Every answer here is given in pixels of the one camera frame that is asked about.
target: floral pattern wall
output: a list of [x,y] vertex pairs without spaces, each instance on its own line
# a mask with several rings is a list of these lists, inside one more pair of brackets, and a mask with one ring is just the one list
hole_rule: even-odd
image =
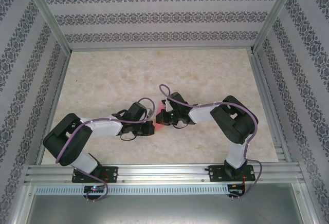
[[291,157],[329,223],[329,0],[287,0],[258,52]]
[[275,0],[46,0],[72,49],[252,46]]
[[33,0],[0,0],[0,223],[35,164],[67,60]]

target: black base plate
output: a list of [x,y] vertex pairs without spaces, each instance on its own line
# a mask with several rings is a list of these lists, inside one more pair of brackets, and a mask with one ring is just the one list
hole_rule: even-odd
[[225,166],[223,165],[208,166],[207,171],[209,171],[210,182],[243,181],[243,176],[245,176],[245,181],[255,181],[255,174],[252,165],[244,165],[241,173],[233,179],[226,174]]
[[[117,166],[103,166],[100,176],[98,177],[106,183],[116,183],[118,178]],[[92,179],[77,170],[73,171],[72,183],[99,183],[98,180]]]

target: enclosure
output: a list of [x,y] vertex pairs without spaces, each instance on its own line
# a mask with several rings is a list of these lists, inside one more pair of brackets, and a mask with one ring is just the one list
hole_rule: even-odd
[[[0,223],[329,223],[328,22],[329,0],[0,0]],[[159,84],[257,116],[250,195],[205,171],[228,153],[215,122],[90,139],[118,167],[95,203],[43,147],[68,113],[158,107]]]

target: beige floor surface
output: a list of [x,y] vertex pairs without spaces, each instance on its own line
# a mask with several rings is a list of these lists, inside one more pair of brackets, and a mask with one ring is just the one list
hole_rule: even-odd
[[[190,104],[235,96],[259,120],[259,131],[248,158],[278,161],[246,50],[176,50],[74,52],[56,110],[53,127],[68,113],[84,118],[109,116],[142,97],[156,104],[158,86],[169,85]],[[121,141],[119,137],[90,139],[85,150],[102,164],[220,163],[228,140],[215,122],[177,130],[165,127],[155,135]],[[54,164],[45,152],[42,164]]]

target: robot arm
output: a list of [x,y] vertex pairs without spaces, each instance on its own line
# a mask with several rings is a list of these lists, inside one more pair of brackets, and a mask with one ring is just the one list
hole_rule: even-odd
[[139,102],[133,103],[128,110],[122,110],[118,112],[118,114],[112,114],[97,122],[93,122],[91,119],[79,118],[75,114],[68,114],[45,137],[43,145],[57,158],[68,138],[77,127],[86,121],[90,121],[90,123],[82,126],[72,137],[69,145],[60,157],[59,163],[62,166],[71,165],[98,177],[99,173],[102,171],[102,165],[92,155],[83,151],[88,139],[110,135],[122,136],[129,132],[132,132],[135,137],[153,135],[154,125],[152,121],[133,124],[124,122],[139,121],[143,115],[146,118],[147,109]]
[[[233,179],[246,164],[245,147],[246,140],[255,130],[254,121],[245,111],[232,105],[205,105],[201,107],[187,107],[176,103],[187,104],[177,92],[169,95],[162,103],[166,109],[162,109],[156,116],[156,123],[163,125],[177,125],[179,121],[184,124],[198,124],[201,122],[215,121],[225,136],[230,140],[229,153],[225,161],[225,171]],[[224,103],[232,103],[238,106],[245,106],[235,97],[228,96]]]

